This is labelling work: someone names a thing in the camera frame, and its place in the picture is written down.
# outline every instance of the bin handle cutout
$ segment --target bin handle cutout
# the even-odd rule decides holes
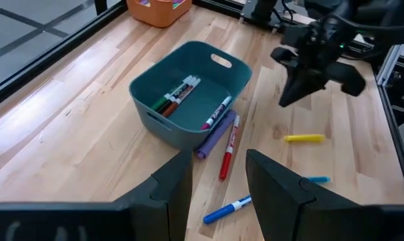
[[[149,117],[151,117],[152,119],[154,119],[155,121],[157,121],[159,124],[163,125],[164,128],[166,128],[168,131],[171,131],[171,129],[166,126],[166,124],[163,122],[163,120],[161,120],[161,119],[155,117],[153,114],[151,114],[151,113],[149,113],[149,112],[147,113],[147,115],[148,115]]]
[[[217,54],[211,54],[211,59],[214,62],[221,64],[222,66],[224,66],[226,68],[231,68],[231,62],[221,56],[218,56]]]

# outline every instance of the wooden table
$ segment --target wooden table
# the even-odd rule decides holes
[[[254,74],[233,108],[241,115],[228,179],[218,180],[225,135],[205,161],[194,160],[188,240],[261,240],[252,206],[205,226],[202,217],[248,194],[245,152],[254,148],[360,204],[404,204],[404,181],[368,64],[355,62],[367,89],[325,91],[281,108],[286,70],[269,55],[280,36],[192,8],[168,29],[127,13],[0,105],[1,201],[114,200],[177,153],[141,124],[128,85],[165,54],[197,39],[248,63]],[[290,145],[288,134],[326,135]]]

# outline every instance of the robotic arm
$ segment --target robotic arm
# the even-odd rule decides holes
[[[325,89],[329,80],[342,84],[343,92],[358,96],[365,88],[364,78],[354,66],[337,62],[358,33],[384,48],[404,44],[404,0],[342,0],[334,9],[325,1],[305,2],[306,8],[326,13],[325,17],[285,30],[281,43],[296,48],[297,54],[281,47],[271,53],[288,73],[280,106]]]

